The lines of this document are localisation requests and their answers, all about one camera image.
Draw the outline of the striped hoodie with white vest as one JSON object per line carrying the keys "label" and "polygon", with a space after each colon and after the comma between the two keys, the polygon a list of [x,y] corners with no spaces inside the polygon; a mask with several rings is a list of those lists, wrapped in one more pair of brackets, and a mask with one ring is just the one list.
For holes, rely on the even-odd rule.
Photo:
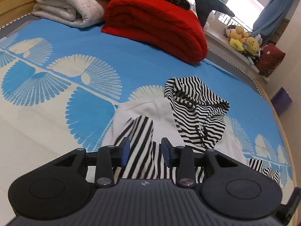
{"label": "striped hoodie with white vest", "polygon": [[103,141],[118,146],[123,138],[130,140],[128,162],[113,169],[114,180],[175,180],[177,168],[169,168],[163,158],[161,140],[167,138],[173,146],[187,146],[196,153],[215,148],[279,183],[277,170],[244,157],[224,120],[229,108],[228,101],[195,76],[169,79],[162,97],[140,96],[120,104]]}

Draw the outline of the purple storage box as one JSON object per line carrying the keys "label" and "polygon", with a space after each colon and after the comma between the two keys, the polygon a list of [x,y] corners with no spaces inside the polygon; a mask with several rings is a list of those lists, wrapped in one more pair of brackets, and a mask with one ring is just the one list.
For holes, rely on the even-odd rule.
{"label": "purple storage box", "polygon": [[289,106],[292,104],[292,99],[289,93],[281,87],[277,93],[272,97],[271,103],[277,113],[277,115],[283,114]]}

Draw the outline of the blue patterned bed sheet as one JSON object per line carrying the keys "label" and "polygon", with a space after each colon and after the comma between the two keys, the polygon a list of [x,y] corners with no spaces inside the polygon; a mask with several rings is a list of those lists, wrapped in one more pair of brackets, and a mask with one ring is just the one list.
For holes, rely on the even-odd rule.
{"label": "blue patterned bed sheet", "polygon": [[256,83],[40,19],[1,40],[1,220],[294,225],[300,189]]}

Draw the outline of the yellow plush toy pile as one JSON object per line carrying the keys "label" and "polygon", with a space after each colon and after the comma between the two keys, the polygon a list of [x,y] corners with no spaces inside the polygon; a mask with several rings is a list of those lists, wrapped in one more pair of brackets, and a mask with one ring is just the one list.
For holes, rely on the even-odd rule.
{"label": "yellow plush toy pile", "polygon": [[251,64],[255,64],[261,57],[260,46],[262,37],[258,34],[251,37],[242,26],[230,25],[226,27],[224,35],[228,39],[229,45],[235,51],[243,54]]}

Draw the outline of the white round plush toy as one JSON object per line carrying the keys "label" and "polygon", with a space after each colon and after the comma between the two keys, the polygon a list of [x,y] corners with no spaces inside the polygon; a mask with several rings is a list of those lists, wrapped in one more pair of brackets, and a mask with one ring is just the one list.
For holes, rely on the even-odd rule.
{"label": "white round plush toy", "polygon": [[214,19],[215,19],[214,12],[211,11],[211,12],[209,13],[209,16],[208,16],[208,18],[207,18],[207,21],[206,21],[206,23],[205,23],[205,25],[204,25],[204,29],[205,29],[205,30],[208,30],[208,28],[210,27],[210,23],[211,23],[212,21],[214,21]]}

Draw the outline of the red folded blanket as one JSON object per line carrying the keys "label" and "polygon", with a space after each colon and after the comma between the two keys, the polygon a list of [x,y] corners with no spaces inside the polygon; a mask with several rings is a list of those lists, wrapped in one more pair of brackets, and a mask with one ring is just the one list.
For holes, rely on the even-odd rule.
{"label": "red folded blanket", "polygon": [[208,54],[204,30],[194,12],[165,0],[111,0],[104,20],[103,33],[150,44],[188,64]]}

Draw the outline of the cream folded quilt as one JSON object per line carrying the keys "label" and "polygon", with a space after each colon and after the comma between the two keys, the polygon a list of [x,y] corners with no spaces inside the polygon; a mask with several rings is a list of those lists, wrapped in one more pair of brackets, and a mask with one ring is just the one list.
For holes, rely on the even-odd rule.
{"label": "cream folded quilt", "polygon": [[104,20],[110,0],[35,0],[33,15],[70,27],[85,28]]}

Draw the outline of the right blue curtain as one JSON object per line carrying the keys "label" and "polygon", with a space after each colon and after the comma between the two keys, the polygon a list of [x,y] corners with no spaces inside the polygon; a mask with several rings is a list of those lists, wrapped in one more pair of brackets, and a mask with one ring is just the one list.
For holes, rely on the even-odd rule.
{"label": "right blue curtain", "polygon": [[253,24],[252,37],[270,38],[285,18],[294,0],[269,0]]}

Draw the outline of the dark blue shark plush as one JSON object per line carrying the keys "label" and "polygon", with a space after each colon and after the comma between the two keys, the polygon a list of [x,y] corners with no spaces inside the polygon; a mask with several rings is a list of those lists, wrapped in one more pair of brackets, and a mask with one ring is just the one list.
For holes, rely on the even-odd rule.
{"label": "dark blue shark plush", "polygon": [[220,0],[195,0],[195,10],[201,26],[204,27],[212,10],[234,17],[235,14]]}

